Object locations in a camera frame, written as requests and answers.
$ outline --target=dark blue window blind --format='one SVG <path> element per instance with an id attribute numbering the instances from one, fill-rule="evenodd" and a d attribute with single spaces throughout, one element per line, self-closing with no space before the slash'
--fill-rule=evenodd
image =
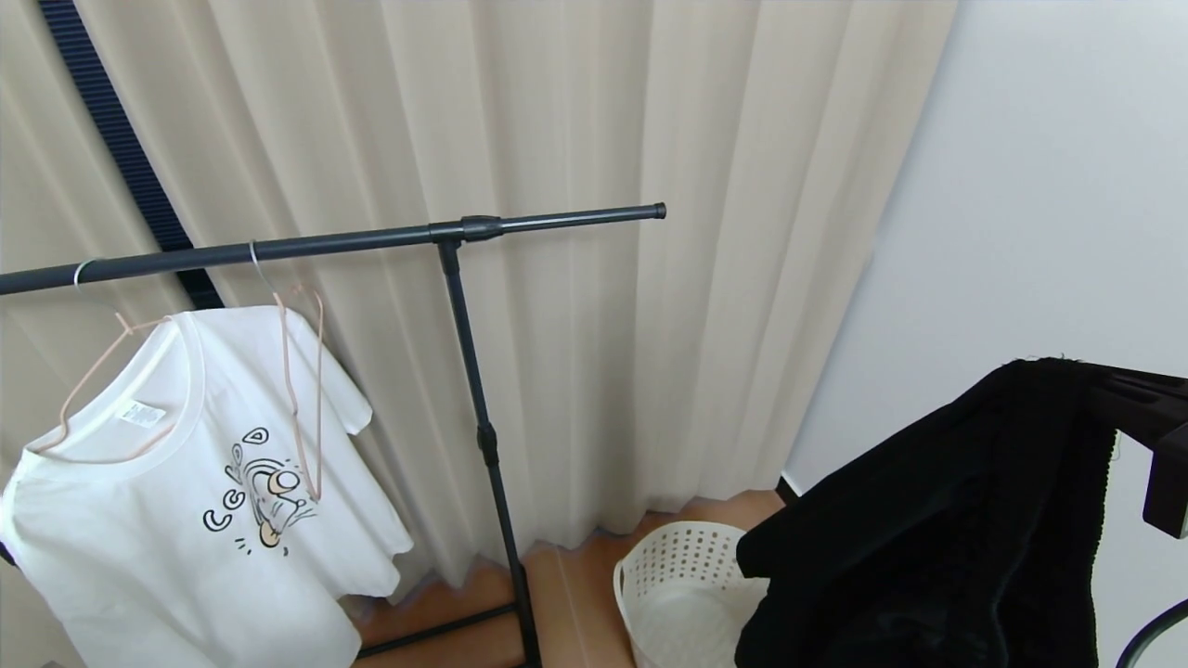
<path id="1" fill-rule="evenodd" d="M 132 131 L 78 10 L 72 1 L 63 0 L 39 0 L 39 5 L 75 87 L 157 245 L 165 252 L 192 248 L 194 244 L 177 220 L 173 206 Z M 222 308 L 222 300 L 204 270 L 178 272 L 177 279 L 194 302 L 194 308 Z"/>

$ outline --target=white laundry basket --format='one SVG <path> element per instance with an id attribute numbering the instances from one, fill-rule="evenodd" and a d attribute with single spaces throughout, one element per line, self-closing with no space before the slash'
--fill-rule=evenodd
<path id="1" fill-rule="evenodd" d="M 674 522 L 639 541 L 614 567 L 614 598 L 637 668 L 729 668 L 742 625 L 767 580 L 742 576 L 744 531 Z"/>

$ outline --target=cartoon graphic print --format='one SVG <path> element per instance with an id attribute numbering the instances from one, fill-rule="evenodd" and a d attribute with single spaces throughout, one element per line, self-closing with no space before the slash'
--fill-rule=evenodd
<path id="1" fill-rule="evenodd" d="M 257 427 L 240 439 L 242 443 L 263 446 L 268 442 L 268 430 Z M 284 531 L 305 519 L 314 517 L 314 499 L 304 494 L 301 490 L 301 475 L 290 460 L 285 462 L 271 458 L 255 458 L 244 461 L 242 443 L 232 446 L 232 460 L 234 464 L 223 467 L 223 472 L 240 489 L 227 490 L 222 497 L 222 506 L 228 511 L 241 508 L 245 503 L 252 509 L 252 518 L 257 527 L 257 538 L 266 548 L 274 548 L 280 544 L 280 536 Z M 214 510 L 208 510 L 202 516 L 202 523 L 207 530 L 219 532 L 230 527 L 234 516 L 225 513 L 216 517 Z M 242 537 L 235 538 L 239 549 L 246 549 L 252 554 L 251 547 Z M 289 556 L 289 548 L 284 548 L 284 555 Z"/>

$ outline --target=black garment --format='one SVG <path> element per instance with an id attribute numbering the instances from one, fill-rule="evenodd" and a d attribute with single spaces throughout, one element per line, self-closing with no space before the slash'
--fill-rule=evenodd
<path id="1" fill-rule="evenodd" d="M 1095 667 L 1099 373 L 1003 366 L 750 531 L 739 566 L 771 585 L 738 667 Z"/>

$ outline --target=hanger hook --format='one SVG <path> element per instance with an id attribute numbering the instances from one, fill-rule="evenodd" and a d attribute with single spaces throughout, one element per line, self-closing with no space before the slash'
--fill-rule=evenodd
<path id="1" fill-rule="evenodd" d="M 83 290 L 82 285 L 78 283 L 78 277 L 82 276 L 82 270 L 87 269 L 87 265 L 89 265 L 90 263 L 96 261 L 96 260 L 101 260 L 101 259 L 103 259 L 103 258 L 90 258 L 88 260 L 82 260 L 81 263 L 78 263 L 78 266 L 75 267 L 75 290 L 78 290 L 78 294 L 82 295 L 84 300 L 89 300 L 91 302 L 95 302 L 96 304 L 102 304 L 102 305 L 112 309 L 112 311 L 115 313 L 115 317 L 120 321 L 120 324 L 124 326 L 124 329 L 126 332 L 131 332 L 132 327 L 128 324 L 128 321 L 124 317 L 124 314 L 120 313 L 120 309 L 115 308 L 114 304 L 109 304 L 109 303 L 105 302 L 103 300 L 100 300 L 99 297 L 96 297 L 94 295 L 88 295 L 87 291 Z"/>
<path id="2" fill-rule="evenodd" d="M 268 290 L 272 290 L 272 294 L 276 295 L 276 286 L 272 285 L 268 277 L 264 275 L 264 270 L 260 269 L 260 258 L 255 257 L 255 239 L 247 242 L 247 252 L 252 254 L 252 264 L 255 265 L 255 273 L 260 275 L 260 281 L 264 281 L 264 284 L 268 286 Z"/>

